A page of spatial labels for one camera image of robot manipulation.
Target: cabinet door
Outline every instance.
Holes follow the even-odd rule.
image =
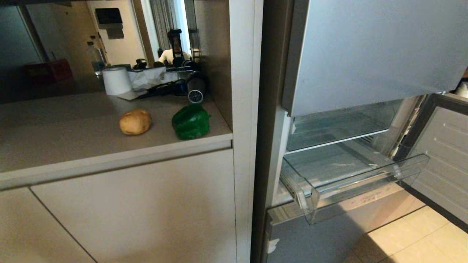
[[[32,189],[99,263],[236,261],[232,149]]]
[[[94,262],[26,188],[0,192],[0,262]]]

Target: water bottle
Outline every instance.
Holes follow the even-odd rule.
[[[104,58],[102,57],[101,50],[94,46],[94,42],[88,42],[88,48],[86,49],[91,65],[93,66],[95,75],[102,75],[102,70],[106,68]]]

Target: refrigerator door panel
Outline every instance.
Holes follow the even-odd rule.
[[[455,88],[465,0],[297,0],[282,106],[290,116]]]
[[[413,183],[423,199],[429,199],[458,226],[468,223],[468,99],[457,95],[432,95],[415,128],[404,142],[430,156]],[[403,158],[404,152],[398,153]]]

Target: beige countertop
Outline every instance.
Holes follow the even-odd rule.
[[[0,105],[0,189],[4,180],[64,169],[119,161],[164,151],[232,139],[215,103],[202,105],[210,131],[195,140],[177,138],[172,116],[188,105],[186,97],[152,97],[128,102],[103,92],[68,95]],[[126,111],[150,112],[153,125],[137,136],[124,135],[118,125]]]

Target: toilet paper roll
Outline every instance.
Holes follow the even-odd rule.
[[[107,95],[119,95],[132,89],[132,83],[124,67],[106,68],[102,71]]]

